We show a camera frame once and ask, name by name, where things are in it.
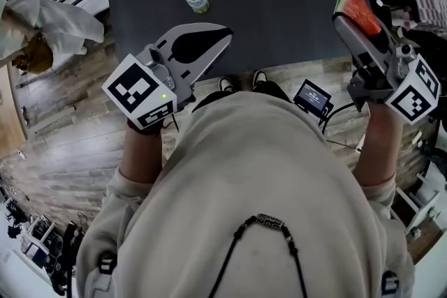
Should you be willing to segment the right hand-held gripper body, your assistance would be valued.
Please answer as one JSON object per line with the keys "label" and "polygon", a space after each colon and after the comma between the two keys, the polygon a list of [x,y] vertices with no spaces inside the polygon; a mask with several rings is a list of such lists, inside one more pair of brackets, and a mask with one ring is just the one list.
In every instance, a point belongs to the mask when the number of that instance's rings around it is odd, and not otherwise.
{"label": "right hand-held gripper body", "polygon": [[437,107],[441,83],[413,46],[398,44],[385,54],[366,51],[353,60],[348,93],[358,110],[366,102],[384,104],[414,124]]}

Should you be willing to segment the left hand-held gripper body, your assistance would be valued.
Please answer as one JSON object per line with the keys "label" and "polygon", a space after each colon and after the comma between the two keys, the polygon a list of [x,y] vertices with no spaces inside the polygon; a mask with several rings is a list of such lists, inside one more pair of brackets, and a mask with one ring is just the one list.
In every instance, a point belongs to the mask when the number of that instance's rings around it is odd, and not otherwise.
{"label": "left hand-held gripper body", "polygon": [[191,71],[179,68],[195,60],[196,51],[187,40],[176,40],[166,58],[160,47],[149,44],[137,56],[127,55],[103,90],[127,119],[144,131],[195,101],[186,80]]}

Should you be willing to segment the red watermelon slice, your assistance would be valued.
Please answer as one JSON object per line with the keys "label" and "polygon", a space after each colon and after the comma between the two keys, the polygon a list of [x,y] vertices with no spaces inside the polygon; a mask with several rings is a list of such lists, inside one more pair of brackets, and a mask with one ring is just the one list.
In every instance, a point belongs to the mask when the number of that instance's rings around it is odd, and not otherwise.
{"label": "red watermelon slice", "polygon": [[381,25],[365,0],[337,0],[332,17],[339,15],[349,18],[367,36],[381,32]]}

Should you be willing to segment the person's left forearm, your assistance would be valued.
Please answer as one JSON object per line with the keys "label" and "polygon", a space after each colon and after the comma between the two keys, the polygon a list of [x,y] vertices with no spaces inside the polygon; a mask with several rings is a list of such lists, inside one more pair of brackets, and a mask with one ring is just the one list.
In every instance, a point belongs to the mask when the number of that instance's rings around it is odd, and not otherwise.
{"label": "person's left forearm", "polygon": [[129,120],[120,173],[129,181],[153,184],[162,170],[162,124],[140,130]]}

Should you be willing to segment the person's right forearm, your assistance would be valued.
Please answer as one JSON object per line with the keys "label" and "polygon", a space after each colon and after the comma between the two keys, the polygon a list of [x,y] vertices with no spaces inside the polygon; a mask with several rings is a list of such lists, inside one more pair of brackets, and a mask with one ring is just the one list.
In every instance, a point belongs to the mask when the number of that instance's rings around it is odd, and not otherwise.
{"label": "person's right forearm", "polygon": [[395,175],[403,120],[386,105],[368,103],[369,121],[353,175],[363,187],[378,186]]}

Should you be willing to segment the person's left shoe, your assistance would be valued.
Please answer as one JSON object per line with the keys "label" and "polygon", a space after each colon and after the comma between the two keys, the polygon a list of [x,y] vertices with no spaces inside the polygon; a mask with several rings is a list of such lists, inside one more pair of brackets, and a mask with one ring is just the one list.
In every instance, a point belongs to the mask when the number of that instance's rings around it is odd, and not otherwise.
{"label": "person's left shoe", "polygon": [[235,87],[229,77],[221,77],[218,81],[218,89],[222,92],[235,93]]}

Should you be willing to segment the person's shoe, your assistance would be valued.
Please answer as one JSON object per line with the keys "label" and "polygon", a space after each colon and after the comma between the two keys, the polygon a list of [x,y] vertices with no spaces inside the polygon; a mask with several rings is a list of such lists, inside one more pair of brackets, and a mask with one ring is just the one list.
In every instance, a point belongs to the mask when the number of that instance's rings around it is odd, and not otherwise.
{"label": "person's shoe", "polygon": [[235,87],[229,77],[221,77],[218,81],[218,89],[222,92],[235,93]]}
{"label": "person's shoe", "polygon": [[255,73],[254,73],[254,76],[253,76],[253,84],[252,84],[252,87],[253,88],[255,88],[255,87],[257,87],[258,85],[260,85],[260,84],[262,84],[262,83],[264,83],[264,82],[267,82],[267,76],[266,76],[266,73],[263,71],[263,70],[257,70]]}

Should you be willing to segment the person's right shoe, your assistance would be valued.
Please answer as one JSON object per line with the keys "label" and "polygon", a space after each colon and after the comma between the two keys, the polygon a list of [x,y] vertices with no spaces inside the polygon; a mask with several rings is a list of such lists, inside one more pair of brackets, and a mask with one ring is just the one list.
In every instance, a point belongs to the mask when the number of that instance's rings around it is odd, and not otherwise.
{"label": "person's right shoe", "polygon": [[254,76],[253,76],[253,84],[252,84],[252,87],[253,88],[255,88],[255,87],[257,87],[258,85],[260,85],[260,84],[262,84],[262,83],[264,83],[264,82],[267,82],[267,76],[266,76],[266,73],[263,71],[263,70],[257,70],[255,73],[254,73]]}

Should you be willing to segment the person's black trousers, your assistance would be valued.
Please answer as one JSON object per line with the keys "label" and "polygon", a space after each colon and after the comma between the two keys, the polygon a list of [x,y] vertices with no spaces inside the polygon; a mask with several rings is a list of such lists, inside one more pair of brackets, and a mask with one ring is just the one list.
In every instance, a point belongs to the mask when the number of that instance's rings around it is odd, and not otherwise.
{"label": "person's black trousers", "polygon": [[[257,87],[253,88],[253,92],[259,93],[259,94],[266,94],[269,96],[273,96],[275,98],[280,98],[282,100],[285,100],[288,103],[291,102],[289,97],[286,95],[286,93],[279,87],[278,84],[276,84],[273,81],[267,81],[267,82],[264,82],[264,83],[258,85]],[[201,100],[201,102],[199,102],[199,104],[197,104],[197,106],[195,106],[195,108],[192,109],[192,112],[195,112],[196,110],[198,110],[206,105],[209,105],[210,103],[213,103],[217,100],[225,98],[231,94],[232,93],[222,92],[219,90],[215,91],[215,92],[209,94],[208,96],[206,96],[203,100]]]}

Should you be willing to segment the small black monitor screen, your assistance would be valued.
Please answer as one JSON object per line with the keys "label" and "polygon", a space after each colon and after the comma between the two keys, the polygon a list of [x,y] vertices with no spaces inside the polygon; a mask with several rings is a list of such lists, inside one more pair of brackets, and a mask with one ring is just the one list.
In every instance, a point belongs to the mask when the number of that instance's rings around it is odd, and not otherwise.
{"label": "small black monitor screen", "polygon": [[332,96],[309,80],[305,80],[293,98],[293,102],[305,112],[323,118],[333,108]]}

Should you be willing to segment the yellow-brown bundle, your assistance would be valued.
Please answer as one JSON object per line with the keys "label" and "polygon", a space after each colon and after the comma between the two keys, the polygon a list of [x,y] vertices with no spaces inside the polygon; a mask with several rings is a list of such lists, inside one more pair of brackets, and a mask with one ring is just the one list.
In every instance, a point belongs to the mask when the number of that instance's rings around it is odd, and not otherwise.
{"label": "yellow-brown bundle", "polygon": [[45,37],[36,34],[22,49],[22,53],[17,56],[12,65],[17,69],[32,74],[40,74],[52,67],[53,52]]}

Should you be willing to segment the person's beige hoodie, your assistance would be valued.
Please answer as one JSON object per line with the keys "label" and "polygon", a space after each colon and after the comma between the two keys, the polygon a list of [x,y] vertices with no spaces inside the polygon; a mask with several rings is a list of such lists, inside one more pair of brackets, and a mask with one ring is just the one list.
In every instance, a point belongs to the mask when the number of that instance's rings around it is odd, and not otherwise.
{"label": "person's beige hoodie", "polygon": [[395,175],[363,187],[291,103],[241,91],[191,114],[153,184],[117,168],[78,252],[79,298],[116,255],[115,298],[411,298]]}

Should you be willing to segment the white furniture frame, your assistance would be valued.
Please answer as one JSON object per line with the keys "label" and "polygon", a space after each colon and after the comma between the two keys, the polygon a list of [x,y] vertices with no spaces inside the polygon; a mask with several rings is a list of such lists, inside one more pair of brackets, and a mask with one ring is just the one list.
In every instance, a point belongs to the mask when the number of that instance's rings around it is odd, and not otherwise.
{"label": "white furniture frame", "polygon": [[405,235],[414,235],[419,226],[433,211],[444,191],[445,178],[434,163],[430,163],[425,174],[416,174],[417,189],[404,191],[396,188],[392,217],[403,226]]}

